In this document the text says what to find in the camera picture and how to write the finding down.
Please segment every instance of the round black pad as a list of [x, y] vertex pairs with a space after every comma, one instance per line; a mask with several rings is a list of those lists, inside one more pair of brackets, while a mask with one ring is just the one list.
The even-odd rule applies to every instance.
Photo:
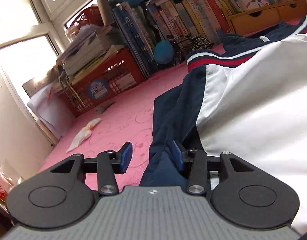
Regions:
[[60, 187], [47, 186], [33, 190], [29, 195], [32, 204], [38, 207], [55, 207], [66, 199], [67, 193]]
[[254, 207], [267, 207], [277, 199], [276, 193], [264, 186], [247, 186], [239, 191], [239, 197], [246, 204]]
[[93, 204], [90, 188], [70, 174], [59, 173], [42, 172], [12, 189], [7, 197], [7, 209], [15, 220], [40, 229], [70, 225]]
[[252, 229], [290, 224], [299, 208], [291, 187], [260, 170], [235, 172], [214, 189], [211, 201], [224, 218]]

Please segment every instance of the sticker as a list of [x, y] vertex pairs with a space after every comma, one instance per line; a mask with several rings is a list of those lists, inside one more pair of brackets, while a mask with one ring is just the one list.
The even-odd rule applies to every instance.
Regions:
[[266, 36], [260, 36], [259, 38], [264, 42], [270, 41], [270, 39], [268, 39]]
[[109, 84], [103, 79], [94, 80], [88, 87], [88, 96], [91, 99], [100, 99], [104, 97], [109, 90]]
[[131, 87], [132, 85], [136, 84], [136, 81], [135, 81], [135, 79], [133, 78], [132, 74], [129, 73], [129, 74], [123, 76], [122, 78], [116, 80], [115, 83], [117, 84], [117, 87], [118, 87], [121, 91], [124, 91], [124, 90], [126, 90], [128, 87]]

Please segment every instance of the wooden drawer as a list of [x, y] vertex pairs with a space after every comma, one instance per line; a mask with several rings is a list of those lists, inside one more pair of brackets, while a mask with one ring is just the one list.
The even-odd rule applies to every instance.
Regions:
[[301, 1], [299, 3], [277, 7], [277, 10], [281, 20], [287, 22], [307, 15], [307, 3], [306, 1]]
[[231, 19], [237, 34], [245, 35], [256, 32], [281, 21], [276, 8], [271, 8]]

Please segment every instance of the paper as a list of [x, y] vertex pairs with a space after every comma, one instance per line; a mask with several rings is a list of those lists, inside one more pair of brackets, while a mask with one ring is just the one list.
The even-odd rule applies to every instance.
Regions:
[[84, 128], [73, 139], [70, 147], [66, 151], [67, 153], [76, 149], [85, 139], [89, 138], [92, 135], [92, 131], [97, 124], [101, 122], [101, 118], [96, 118], [91, 120]]
[[75, 117], [58, 95], [50, 93], [51, 87], [52, 84], [49, 84], [39, 90], [27, 105], [53, 135], [60, 139], [71, 127]]

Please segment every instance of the gray textured platform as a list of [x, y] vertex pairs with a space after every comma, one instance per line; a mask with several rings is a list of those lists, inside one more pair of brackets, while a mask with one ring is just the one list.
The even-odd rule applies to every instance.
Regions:
[[202, 197], [180, 187], [125, 187], [102, 198], [83, 221], [57, 231], [38, 232], [23, 227], [5, 240], [296, 240], [285, 227], [273, 231], [236, 228], [220, 218]]

